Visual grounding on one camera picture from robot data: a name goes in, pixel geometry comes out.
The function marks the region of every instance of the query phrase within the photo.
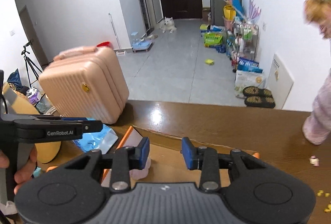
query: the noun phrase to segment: tiled floor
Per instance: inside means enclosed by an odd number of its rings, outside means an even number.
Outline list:
[[[177,31],[158,34],[148,52],[118,56],[129,99],[244,106],[234,96],[235,74],[225,54],[205,48],[200,20],[176,20]],[[206,59],[215,64],[206,65]]]

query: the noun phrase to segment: tripod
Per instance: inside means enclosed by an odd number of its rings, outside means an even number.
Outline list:
[[[24,55],[24,61],[25,61],[25,67],[26,67],[26,72],[28,74],[28,79],[29,79],[29,85],[30,87],[32,87],[32,84],[37,82],[38,79],[39,79],[39,75],[36,71],[36,69],[42,73],[42,71],[37,67],[37,65],[26,55],[26,54],[30,54],[30,52],[28,52],[26,50],[26,47],[28,47],[29,45],[31,45],[31,41],[27,44],[25,44],[23,46],[24,50],[21,52],[21,55]],[[36,77],[36,80],[34,82],[31,83],[31,80],[30,80],[30,74],[29,74],[29,68],[28,66],[30,66],[31,70],[32,70],[32,73],[34,74],[34,76]]]

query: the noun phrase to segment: wooden table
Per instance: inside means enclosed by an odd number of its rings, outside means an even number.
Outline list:
[[[320,146],[306,141],[302,125],[307,112],[170,102],[129,101],[112,126],[119,136],[130,125],[202,142],[256,150],[261,159],[309,184],[317,192],[331,193],[331,137]],[[64,143],[48,166],[59,165],[80,152]],[[320,166],[309,158],[316,155]],[[309,224],[331,223],[324,213],[331,197],[317,197]]]

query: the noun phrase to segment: red bucket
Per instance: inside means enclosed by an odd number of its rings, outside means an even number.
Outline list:
[[[113,45],[109,41],[102,42],[102,43],[98,44],[97,47],[109,47],[111,49],[114,49]]]

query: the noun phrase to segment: black slipper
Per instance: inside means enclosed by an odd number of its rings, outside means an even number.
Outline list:
[[[260,96],[260,97],[272,97],[272,93],[267,89],[259,89],[255,86],[249,86],[243,89],[243,95],[246,97]]]
[[[248,107],[275,108],[276,104],[272,97],[250,96],[245,99]]]

